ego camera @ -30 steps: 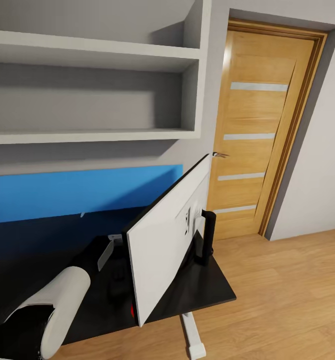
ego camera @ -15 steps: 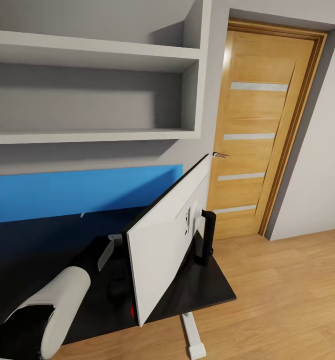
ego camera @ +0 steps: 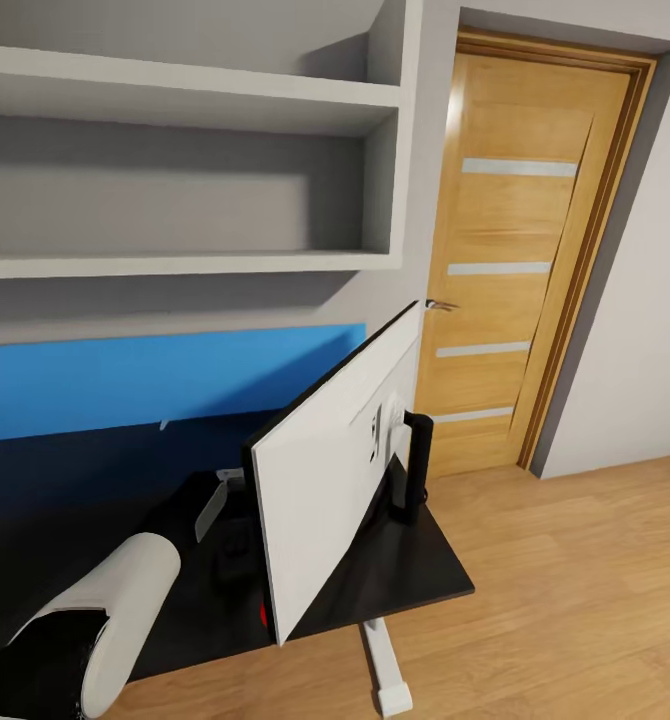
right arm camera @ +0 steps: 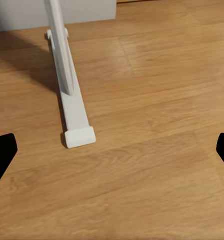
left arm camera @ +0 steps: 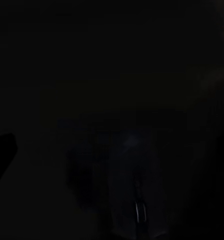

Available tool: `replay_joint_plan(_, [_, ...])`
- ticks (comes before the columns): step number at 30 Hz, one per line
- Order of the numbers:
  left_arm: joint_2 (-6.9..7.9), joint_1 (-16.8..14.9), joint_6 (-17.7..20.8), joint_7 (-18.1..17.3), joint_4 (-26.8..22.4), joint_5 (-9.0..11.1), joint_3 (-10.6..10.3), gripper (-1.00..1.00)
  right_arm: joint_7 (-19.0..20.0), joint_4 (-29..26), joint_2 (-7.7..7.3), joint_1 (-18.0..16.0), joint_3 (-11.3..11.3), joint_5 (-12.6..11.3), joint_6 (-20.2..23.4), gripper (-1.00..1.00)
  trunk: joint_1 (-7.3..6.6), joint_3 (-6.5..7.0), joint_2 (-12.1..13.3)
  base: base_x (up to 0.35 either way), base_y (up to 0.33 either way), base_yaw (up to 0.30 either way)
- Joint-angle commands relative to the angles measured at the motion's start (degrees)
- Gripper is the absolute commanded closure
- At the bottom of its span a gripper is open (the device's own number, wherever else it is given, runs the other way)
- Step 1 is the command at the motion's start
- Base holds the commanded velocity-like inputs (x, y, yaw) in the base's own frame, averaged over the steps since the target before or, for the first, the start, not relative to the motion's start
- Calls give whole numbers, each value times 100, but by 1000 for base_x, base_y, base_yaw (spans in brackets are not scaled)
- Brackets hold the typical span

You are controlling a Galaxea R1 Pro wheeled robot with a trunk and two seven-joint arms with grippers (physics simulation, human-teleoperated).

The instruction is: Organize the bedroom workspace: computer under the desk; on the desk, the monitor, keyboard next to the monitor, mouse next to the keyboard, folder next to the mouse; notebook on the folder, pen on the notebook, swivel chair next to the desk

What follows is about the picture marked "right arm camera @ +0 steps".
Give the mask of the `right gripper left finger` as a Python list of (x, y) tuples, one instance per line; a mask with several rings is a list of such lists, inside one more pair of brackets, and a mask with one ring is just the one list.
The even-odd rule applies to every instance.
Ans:
[(13, 133), (0, 136), (0, 179), (18, 151)]

